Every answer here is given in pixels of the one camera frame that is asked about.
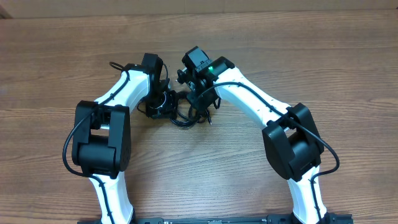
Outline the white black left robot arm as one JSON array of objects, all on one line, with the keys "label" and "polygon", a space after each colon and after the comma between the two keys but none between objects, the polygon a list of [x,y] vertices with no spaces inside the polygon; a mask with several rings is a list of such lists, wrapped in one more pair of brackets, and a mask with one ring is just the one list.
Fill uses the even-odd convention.
[{"label": "white black left robot arm", "polygon": [[146,53],[140,64],[110,65],[119,70],[119,80],[103,96],[77,104],[62,160],[69,172],[93,184],[101,208],[98,223],[134,223],[125,180],[132,151],[131,113],[145,103],[147,117],[167,118],[174,103],[169,77],[160,77],[167,67],[158,55]]}]

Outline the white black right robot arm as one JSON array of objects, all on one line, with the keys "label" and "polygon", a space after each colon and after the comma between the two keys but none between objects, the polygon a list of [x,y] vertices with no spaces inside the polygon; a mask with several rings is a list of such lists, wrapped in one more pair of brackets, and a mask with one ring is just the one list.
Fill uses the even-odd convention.
[{"label": "white black right robot arm", "polygon": [[299,103],[290,106],[250,82],[225,57],[212,60],[194,47],[182,58],[179,83],[191,90],[188,101],[198,112],[226,100],[239,108],[261,129],[268,163],[287,180],[293,200],[292,222],[330,223],[322,201],[318,178],[321,154],[330,146],[320,137],[310,110]]}]

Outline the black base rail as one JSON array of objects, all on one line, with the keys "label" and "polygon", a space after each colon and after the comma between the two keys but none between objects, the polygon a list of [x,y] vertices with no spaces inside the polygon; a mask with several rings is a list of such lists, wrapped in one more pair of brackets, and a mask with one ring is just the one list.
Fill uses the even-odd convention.
[{"label": "black base rail", "polygon": [[[100,224],[100,220],[77,222],[77,224]],[[163,219],[163,218],[138,218],[131,223],[135,224],[293,224],[300,223],[291,214],[272,214],[266,217],[239,217],[239,218],[186,218],[186,219]],[[327,224],[353,224],[352,215],[337,215],[326,213],[322,223]]]}]

